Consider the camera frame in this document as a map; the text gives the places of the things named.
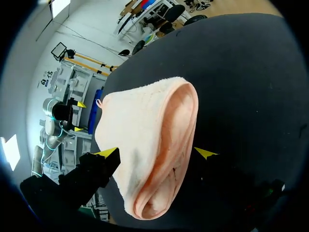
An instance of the pink towel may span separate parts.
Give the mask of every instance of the pink towel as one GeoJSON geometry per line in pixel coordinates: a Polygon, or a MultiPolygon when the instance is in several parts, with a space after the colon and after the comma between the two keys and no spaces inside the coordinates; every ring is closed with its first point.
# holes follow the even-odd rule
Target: pink towel
{"type": "Polygon", "coordinates": [[[198,98],[181,77],[107,95],[95,132],[100,150],[119,147],[113,174],[125,210],[136,219],[165,214],[183,182],[190,159],[198,98]]]}

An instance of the black fabric surface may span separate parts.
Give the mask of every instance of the black fabric surface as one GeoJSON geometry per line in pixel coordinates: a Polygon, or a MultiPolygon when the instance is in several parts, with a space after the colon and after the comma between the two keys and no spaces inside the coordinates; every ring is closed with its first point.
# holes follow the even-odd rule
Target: black fabric surface
{"type": "MultiPolygon", "coordinates": [[[[297,184],[307,158],[308,74],[283,18],[223,15],[176,30],[112,72],[102,99],[173,76],[184,77],[197,90],[193,146],[233,160],[254,185],[276,178],[287,189],[297,184]]],[[[91,152],[98,151],[93,140],[91,152]]],[[[156,220],[139,221],[126,214],[113,179],[100,193],[118,225],[214,231],[231,219],[235,206],[201,181],[203,162],[193,151],[179,194],[156,220]]]]}

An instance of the yellow marker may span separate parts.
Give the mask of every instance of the yellow marker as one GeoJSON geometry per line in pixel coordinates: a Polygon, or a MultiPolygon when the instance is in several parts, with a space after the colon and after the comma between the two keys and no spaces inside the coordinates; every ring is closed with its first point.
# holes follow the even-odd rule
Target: yellow marker
{"type": "Polygon", "coordinates": [[[85,104],[82,103],[82,102],[80,102],[80,101],[77,102],[77,106],[78,106],[78,107],[81,107],[81,108],[87,108],[87,107],[85,106],[85,104]]]}
{"type": "Polygon", "coordinates": [[[111,153],[113,153],[114,150],[116,150],[117,147],[105,150],[105,151],[100,151],[97,153],[94,153],[94,155],[100,155],[100,156],[104,156],[105,158],[107,158],[111,153]]]}
{"type": "Polygon", "coordinates": [[[77,132],[77,131],[82,131],[83,128],[78,128],[78,127],[74,127],[74,131],[77,132]]]}
{"type": "Polygon", "coordinates": [[[207,157],[209,157],[209,156],[218,155],[217,153],[206,151],[206,150],[203,150],[203,149],[200,149],[200,148],[197,148],[197,147],[195,147],[195,150],[198,151],[199,154],[201,154],[206,160],[207,160],[207,157]]]}

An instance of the window light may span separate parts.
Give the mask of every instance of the window light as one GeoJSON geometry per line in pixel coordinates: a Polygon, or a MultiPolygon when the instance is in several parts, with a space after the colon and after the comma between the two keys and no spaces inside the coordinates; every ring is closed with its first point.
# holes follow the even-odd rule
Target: window light
{"type": "Polygon", "coordinates": [[[52,2],[53,18],[55,18],[67,5],[69,5],[71,0],[54,0],[52,2]]]}
{"type": "Polygon", "coordinates": [[[4,138],[1,137],[3,151],[6,157],[6,160],[10,163],[12,171],[14,171],[18,161],[20,160],[20,154],[17,144],[17,136],[13,135],[7,142],[4,138]]]}

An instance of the towel loop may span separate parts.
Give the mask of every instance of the towel loop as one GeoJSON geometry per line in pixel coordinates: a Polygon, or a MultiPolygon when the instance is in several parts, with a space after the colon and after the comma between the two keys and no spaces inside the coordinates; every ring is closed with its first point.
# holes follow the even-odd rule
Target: towel loop
{"type": "Polygon", "coordinates": [[[97,106],[98,106],[100,109],[102,109],[102,102],[101,102],[100,99],[97,99],[97,100],[96,100],[96,104],[97,104],[97,106]]]}

